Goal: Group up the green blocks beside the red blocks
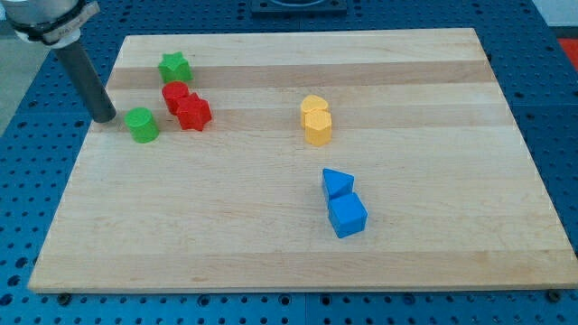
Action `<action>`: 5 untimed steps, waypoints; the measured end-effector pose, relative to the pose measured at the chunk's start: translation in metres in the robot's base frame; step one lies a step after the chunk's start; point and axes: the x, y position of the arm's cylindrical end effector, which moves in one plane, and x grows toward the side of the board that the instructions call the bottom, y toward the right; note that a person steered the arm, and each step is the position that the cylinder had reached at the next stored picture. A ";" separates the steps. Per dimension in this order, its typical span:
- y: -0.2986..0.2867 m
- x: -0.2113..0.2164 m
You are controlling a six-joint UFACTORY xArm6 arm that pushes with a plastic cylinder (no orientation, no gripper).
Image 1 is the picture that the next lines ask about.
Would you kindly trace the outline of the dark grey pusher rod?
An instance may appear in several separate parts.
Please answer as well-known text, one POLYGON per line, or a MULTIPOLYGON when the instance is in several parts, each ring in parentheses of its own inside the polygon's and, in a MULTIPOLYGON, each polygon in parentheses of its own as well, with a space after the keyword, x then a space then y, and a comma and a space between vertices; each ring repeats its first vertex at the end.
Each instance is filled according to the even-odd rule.
POLYGON ((80 41, 55 49, 54 52, 92 120, 96 123, 107 123, 113 120, 117 111, 80 41))

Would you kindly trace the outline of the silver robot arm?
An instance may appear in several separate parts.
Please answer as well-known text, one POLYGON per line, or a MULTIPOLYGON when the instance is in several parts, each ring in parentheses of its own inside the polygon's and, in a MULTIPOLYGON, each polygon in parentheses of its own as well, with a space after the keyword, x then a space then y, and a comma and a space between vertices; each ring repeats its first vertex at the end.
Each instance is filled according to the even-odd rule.
POLYGON ((52 49, 66 70, 92 120, 106 123, 117 114, 80 42, 81 27, 100 11, 87 0, 1 0, 6 21, 17 37, 52 49))

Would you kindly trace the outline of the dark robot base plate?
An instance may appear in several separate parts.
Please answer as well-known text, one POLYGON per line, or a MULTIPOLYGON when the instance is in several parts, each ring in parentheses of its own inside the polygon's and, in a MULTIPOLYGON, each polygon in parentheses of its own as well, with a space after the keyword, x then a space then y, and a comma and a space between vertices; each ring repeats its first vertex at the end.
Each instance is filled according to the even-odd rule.
POLYGON ((344 14, 347 0, 249 0, 252 15, 344 14))

